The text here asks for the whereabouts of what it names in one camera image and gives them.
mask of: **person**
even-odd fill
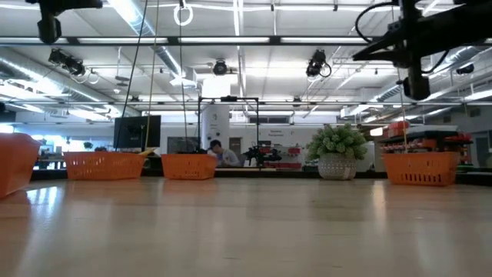
[[[236,154],[230,149],[223,149],[217,139],[210,142],[210,150],[217,156],[218,166],[241,166]]]

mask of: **green plant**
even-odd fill
[[[352,129],[350,124],[335,128],[327,125],[319,129],[311,143],[307,144],[307,157],[319,159],[323,154],[340,153],[348,158],[364,159],[367,152],[363,146],[365,142],[364,136],[357,129]]]
[[[86,150],[92,149],[94,145],[91,142],[84,142],[84,148]]]

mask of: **orange basket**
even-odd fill
[[[207,154],[167,154],[162,156],[164,177],[172,180],[214,178],[217,159]]]
[[[0,134],[0,198],[29,183],[40,145],[30,135]]]
[[[398,185],[453,185],[456,152],[383,154],[387,176]]]
[[[117,152],[65,152],[68,179],[120,180],[140,177],[145,156]]]

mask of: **white ceiling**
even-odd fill
[[[421,5],[427,5],[431,1],[422,1]],[[178,1],[162,0],[161,4],[177,4]],[[232,0],[219,1],[192,1],[188,4],[203,4],[232,7]],[[270,0],[244,0],[244,6],[258,7],[270,5]],[[276,0],[276,5],[316,5],[332,4],[326,0]],[[340,0],[339,5],[369,5],[368,0]],[[442,0],[437,7],[447,7],[451,0]],[[149,1],[149,5],[156,5],[157,1]],[[0,0],[0,36],[37,36],[37,21],[41,19],[38,10],[2,8],[2,5],[28,6],[23,0],[4,1]],[[155,24],[156,8],[148,9],[148,18]],[[347,11],[277,11],[277,34],[278,35],[355,35],[351,32],[355,19],[359,12]],[[387,24],[398,16],[398,11],[369,13],[361,21],[361,31],[365,35],[382,35]],[[135,36],[127,23],[113,8],[102,8],[99,10],[87,9],[67,11],[61,14],[63,35],[65,36]],[[194,8],[194,18],[191,24],[182,27],[181,31],[173,19],[173,8],[160,8],[160,20],[156,25],[159,35],[234,35],[234,16],[230,11],[218,11],[203,8]],[[273,35],[274,16],[273,12],[245,12],[244,22],[241,26],[241,35]],[[267,100],[292,100],[293,96],[305,95],[310,85],[305,76],[305,68],[308,59],[319,47],[314,46],[245,46],[242,47],[245,56],[246,67],[246,92],[247,96],[261,97]],[[328,56],[337,50],[337,47],[322,47]],[[397,72],[391,65],[384,62],[372,62],[356,74],[343,86],[340,84],[346,78],[354,74],[355,69],[363,63],[353,62],[349,58],[359,48],[341,47],[336,51],[336,65],[333,65],[334,74],[324,82],[318,82],[311,86],[308,92],[309,100],[339,100],[356,101],[361,99],[362,88],[382,88],[397,79]],[[50,66],[48,62],[51,48],[49,46],[24,46],[15,47],[14,51],[32,59],[33,61]],[[87,86],[96,91],[105,93],[115,99],[123,99],[124,93],[116,95],[113,88],[117,81],[115,66],[118,60],[118,50],[115,47],[64,47],[63,50],[71,55],[84,60],[88,67],[95,68],[101,76],[100,81]],[[133,62],[136,47],[122,48],[119,75],[130,76],[129,65]],[[226,60],[231,67],[238,67],[238,50],[236,46],[188,46],[170,47],[170,53],[182,65],[206,70],[207,64],[215,62],[218,58]],[[151,87],[151,64],[153,51],[148,47],[141,47],[136,61],[137,68],[134,73],[131,93],[133,95],[147,95]],[[157,58],[157,67],[165,68]],[[155,74],[154,93],[162,101],[181,99],[180,89],[173,88],[168,70],[164,74]],[[239,95],[237,82],[233,84],[232,93]]]

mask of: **ceiling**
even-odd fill
[[[189,25],[180,28],[173,18],[176,1],[161,0],[163,5],[157,8],[158,1],[148,1],[146,18],[153,24],[157,34],[161,36],[271,36],[271,35],[316,35],[340,36],[356,35],[353,27],[361,8],[373,1],[369,0],[338,0],[338,11],[323,9],[332,6],[333,1],[326,0],[244,0],[244,11],[239,12],[239,26],[234,25],[233,0],[186,1],[194,5],[194,17]],[[266,9],[274,2],[277,7]],[[434,1],[421,1],[419,5],[427,7]],[[452,0],[440,0],[435,3],[427,15],[448,9]],[[37,22],[41,19],[37,5],[30,5],[23,0],[0,0],[0,36],[38,36]],[[303,11],[306,7],[317,7],[316,11]],[[361,20],[361,31],[365,35],[383,35],[387,24],[399,15],[398,10],[371,12]],[[85,9],[66,11],[58,19],[61,22],[64,36],[135,36],[126,21],[107,2],[101,9]],[[135,59],[136,47],[121,48],[121,64],[117,72],[118,47],[95,46],[77,47],[63,46],[62,50],[82,59],[87,68],[91,68],[99,76],[97,83],[85,82],[83,85],[109,98],[124,101],[125,93],[116,94],[114,89],[118,81],[116,75],[130,77],[131,65]],[[240,53],[244,56],[244,96],[258,97],[265,101],[291,101],[295,96],[301,96],[304,101],[368,101],[381,89],[394,84],[398,80],[398,72],[388,62],[354,62],[351,56],[360,49],[356,46],[241,46]],[[326,79],[310,82],[305,75],[309,58],[316,49],[323,49],[328,56],[328,63],[333,68],[333,74]],[[18,46],[10,50],[25,56],[29,61],[51,68],[48,57],[52,47],[48,45]],[[224,59],[229,67],[238,68],[238,47],[230,46],[169,46],[168,51],[183,67],[193,68],[197,72],[198,81],[210,78],[210,64],[217,59]],[[182,101],[181,86],[174,87],[170,71],[157,58],[155,70],[152,62],[154,52],[149,47],[140,47],[135,61],[135,72],[131,84],[130,95],[139,95],[141,100],[148,100],[149,92],[153,91],[155,101]],[[424,67],[430,59],[424,59]],[[55,68],[60,74],[68,73]],[[231,94],[241,94],[237,74],[230,75]],[[186,91],[185,98],[195,99],[196,91]],[[157,106],[158,109],[177,109],[179,105],[169,107]],[[341,106],[321,106],[318,110],[340,110]]]

